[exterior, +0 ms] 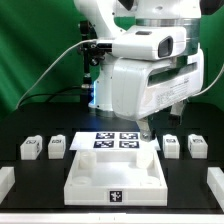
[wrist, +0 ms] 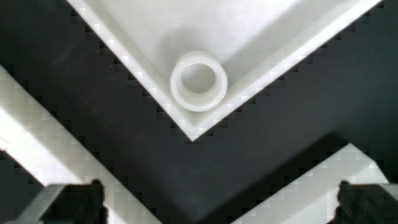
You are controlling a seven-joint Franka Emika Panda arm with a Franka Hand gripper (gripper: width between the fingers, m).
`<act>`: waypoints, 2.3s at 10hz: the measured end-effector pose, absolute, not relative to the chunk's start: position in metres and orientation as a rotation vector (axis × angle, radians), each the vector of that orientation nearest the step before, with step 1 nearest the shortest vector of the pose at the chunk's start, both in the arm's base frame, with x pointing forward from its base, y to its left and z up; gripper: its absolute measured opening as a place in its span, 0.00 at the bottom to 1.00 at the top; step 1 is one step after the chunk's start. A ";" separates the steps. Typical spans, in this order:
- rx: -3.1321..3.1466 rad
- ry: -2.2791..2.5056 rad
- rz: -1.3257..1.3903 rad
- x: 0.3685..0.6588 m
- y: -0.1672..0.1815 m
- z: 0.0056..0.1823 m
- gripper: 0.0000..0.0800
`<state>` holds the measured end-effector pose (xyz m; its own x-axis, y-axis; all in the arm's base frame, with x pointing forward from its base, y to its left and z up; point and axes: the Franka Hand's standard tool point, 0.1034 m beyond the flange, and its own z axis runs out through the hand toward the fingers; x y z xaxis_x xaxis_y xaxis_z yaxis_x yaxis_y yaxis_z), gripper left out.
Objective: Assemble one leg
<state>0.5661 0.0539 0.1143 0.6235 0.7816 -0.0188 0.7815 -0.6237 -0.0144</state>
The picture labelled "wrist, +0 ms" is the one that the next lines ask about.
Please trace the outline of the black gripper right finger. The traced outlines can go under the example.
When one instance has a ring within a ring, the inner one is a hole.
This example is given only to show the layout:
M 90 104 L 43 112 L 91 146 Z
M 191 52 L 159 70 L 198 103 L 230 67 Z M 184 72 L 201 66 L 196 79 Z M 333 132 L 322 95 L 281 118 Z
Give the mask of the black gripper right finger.
M 398 184 L 342 182 L 329 224 L 398 224 Z

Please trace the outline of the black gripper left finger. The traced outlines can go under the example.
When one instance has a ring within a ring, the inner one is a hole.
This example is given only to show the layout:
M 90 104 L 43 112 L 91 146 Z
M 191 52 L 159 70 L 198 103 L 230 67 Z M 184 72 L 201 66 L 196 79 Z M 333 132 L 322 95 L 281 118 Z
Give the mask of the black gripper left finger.
M 90 184 L 52 184 L 40 192 L 17 224 L 107 224 L 106 186 L 95 179 Z

